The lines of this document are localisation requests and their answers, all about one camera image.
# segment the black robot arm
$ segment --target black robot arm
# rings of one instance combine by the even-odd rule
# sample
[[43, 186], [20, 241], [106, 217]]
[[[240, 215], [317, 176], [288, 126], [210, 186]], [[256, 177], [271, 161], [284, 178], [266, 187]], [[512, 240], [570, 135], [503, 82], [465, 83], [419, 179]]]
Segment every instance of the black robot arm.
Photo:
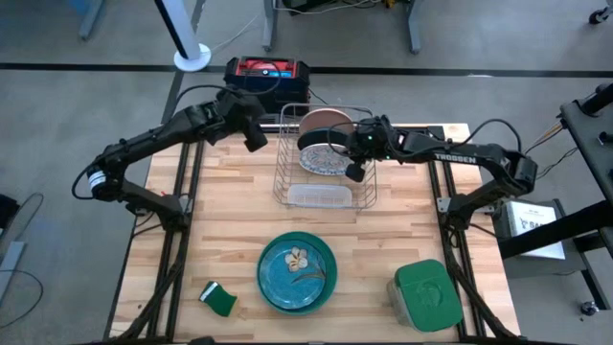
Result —
[[179, 198], [158, 195], [127, 181], [127, 167], [179, 143], [206, 140], [214, 145], [236, 132], [245, 135], [250, 151], [258, 150], [268, 143], [255, 122], [264, 113], [257, 97], [230, 89], [220, 91], [215, 101], [188, 106], [164, 125], [107, 146], [86, 171], [92, 196], [102, 201], [125, 201], [125, 207], [134, 214], [139, 210], [154, 212], [165, 230], [181, 231], [187, 226], [187, 218]]
[[448, 203], [439, 205], [450, 230], [466, 230], [472, 214], [481, 207], [534, 189], [537, 165], [519, 151], [496, 144], [453, 143], [421, 131], [394, 128], [385, 115], [359, 122], [347, 148], [346, 154], [354, 162], [347, 168], [347, 177], [356, 181], [363, 178], [361, 166], [369, 159], [393, 159], [400, 164], [449, 161], [488, 170], [493, 180], [468, 195], [455, 195]]

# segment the metal rack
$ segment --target metal rack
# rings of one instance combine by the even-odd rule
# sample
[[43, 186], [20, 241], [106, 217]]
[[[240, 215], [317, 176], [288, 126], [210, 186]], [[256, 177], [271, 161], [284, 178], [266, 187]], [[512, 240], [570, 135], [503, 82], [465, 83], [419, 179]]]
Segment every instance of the metal rack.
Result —
[[345, 175], [322, 176], [308, 172], [300, 166], [300, 151], [297, 142], [300, 137], [299, 125], [310, 110], [317, 108], [332, 108], [345, 112], [354, 121], [366, 117], [373, 117], [371, 109], [351, 105], [328, 105], [312, 103], [290, 103], [283, 107], [279, 124], [279, 153], [277, 155], [277, 167], [273, 184], [273, 195], [283, 205], [299, 205], [288, 198], [289, 188], [296, 185], [333, 185], [344, 186], [352, 192], [351, 206], [336, 206], [335, 208], [362, 210], [376, 203], [376, 167], [375, 161], [369, 161], [364, 165], [364, 180], [361, 183], [354, 182]]

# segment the gray carpet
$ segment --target gray carpet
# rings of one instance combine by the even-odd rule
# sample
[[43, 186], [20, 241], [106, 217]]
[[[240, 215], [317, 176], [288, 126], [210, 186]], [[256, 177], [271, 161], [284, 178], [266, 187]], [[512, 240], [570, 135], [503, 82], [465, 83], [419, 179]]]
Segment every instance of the gray carpet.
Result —
[[[186, 1], [189, 12], [195, 1]], [[612, 23], [585, 25], [603, 1], [428, 0], [421, 9], [423, 50], [408, 53], [400, 8], [346, 10], [290, 17], [280, 13], [271, 56], [312, 65], [422, 68], [612, 70]], [[232, 37], [261, 8], [260, 0], [208, 0], [198, 36], [211, 47]], [[67, 1], [0, 1], [0, 62], [171, 64], [172, 41], [152, 2], [107, 0], [88, 42], [81, 16]], [[264, 55], [261, 18], [213, 64]], [[70, 196], [77, 173], [105, 145], [159, 124], [172, 73], [0, 71], [0, 193], [20, 201], [40, 191], [46, 200], [28, 228], [20, 268], [45, 285], [36, 310], [0, 330], [1, 343], [66, 344], [102, 338], [134, 217], [122, 205]], [[603, 80], [312, 76], [312, 88], [337, 104], [359, 104], [395, 122], [512, 122], [524, 145], [551, 125], [559, 106], [589, 94]], [[221, 83], [220, 75], [188, 75], [183, 87]], [[193, 91], [180, 106], [213, 97]], [[475, 139], [513, 147], [503, 126]], [[573, 146], [567, 133], [534, 151], [541, 165]], [[143, 183], [148, 162], [128, 172]], [[86, 193], [84, 185], [79, 189]], [[602, 199], [580, 155], [539, 180], [532, 200], [559, 197], [567, 212]], [[613, 296], [610, 257], [591, 253]], [[610, 344], [611, 311], [580, 320], [576, 304], [590, 298], [580, 274], [510, 281], [522, 334], [540, 340]], [[16, 277], [0, 307], [0, 325], [35, 299], [28, 277]]]

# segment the wheel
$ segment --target wheel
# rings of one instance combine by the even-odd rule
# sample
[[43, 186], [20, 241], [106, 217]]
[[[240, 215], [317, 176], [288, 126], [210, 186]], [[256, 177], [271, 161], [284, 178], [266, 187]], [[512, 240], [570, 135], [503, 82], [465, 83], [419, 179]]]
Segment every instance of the wheel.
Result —
[[599, 10], [599, 11], [595, 11], [592, 14], [590, 14], [590, 24], [592, 25], [597, 25], [597, 24], [601, 24], [603, 21], [605, 21], [609, 16], [604, 16], [601, 17], [601, 15], [604, 13], [604, 10]]
[[585, 316], [592, 316], [600, 311], [594, 301], [582, 303], [580, 305], [580, 310]]

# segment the desk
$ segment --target desk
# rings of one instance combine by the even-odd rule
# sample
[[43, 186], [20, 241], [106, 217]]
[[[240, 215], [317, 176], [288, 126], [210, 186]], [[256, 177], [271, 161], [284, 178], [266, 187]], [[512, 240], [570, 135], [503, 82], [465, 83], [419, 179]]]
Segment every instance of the desk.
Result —
[[[327, 4], [329, 1], [314, 0], [313, 2], [318, 6]], [[266, 52], [272, 51], [273, 48], [275, 32], [277, 29], [277, 13], [279, 12], [275, 10], [275, 8], [278, 8], [280, 3], [281, 0], [264, 0], [264, 27], [261, 46]], [[421, 50], [418, 18], [419, 9], [422, 3], [423, 0], [411, 0], [408, 3], [401, 4], [404, 6], [404, 11], [406, 14], [407, 30], [409, 31], [409, 50], [412, 54], [418, 54]], [[297, 11], [305, 12], [311, 7], [312, 6], [310, 6], [310, 4], [306, 4], [295, 9]]]
[[[454, 141], [469, 134], [467, 125], [445, 125], [444, 129], [445, 136]], [[240, 136], [204, 150], [174, 340], [204, 335], [220, 342], [457, 339], [455, 328], [418, 333], [400, 326], [385, 292], [386, 283], [400, 266], [424, 259], [444, 262], [428, 166], [377, 163], [378, 201], [359, 214], [287, 208], [272, 196], [277, 135], [268, 138], [268, 146], [254, 153], [247, 152]], [[172, 191], [179, 151], [173, 147], [153, 156], [148, 189]], [[442, 171], [438, 169], [440, 181], [444, 181]], [[481, 185], [476, 167], [452, 165], [452, 171], [458, 193]], [[473, 222], [491, 228], [484, 215], [475, 215]], [[152, 220], [143, 227], [155, 223]], [[305, 317], [272, 310], [261, 299], [255, 282], [257, 260], [266, 244], [294, 230], [321, 237], [338, 263], [339, 278], [332, 297]], [[496, 239], [474, 230], [466, 236], [478, 290], [505, 326], [519, 334]], [[155, 230], [132, 241], [111, 335], [125, 330], [152, 294], [163, 238], [163, 231]], [[230, 318], [215, 315], [198, 301], [209, 280], [219, 281], [238, 296]], [[160, 329], [166, 322], [168, 301], [162, 307]], [[472, 330], [465, 298], [464, 306], [467, 328]]]

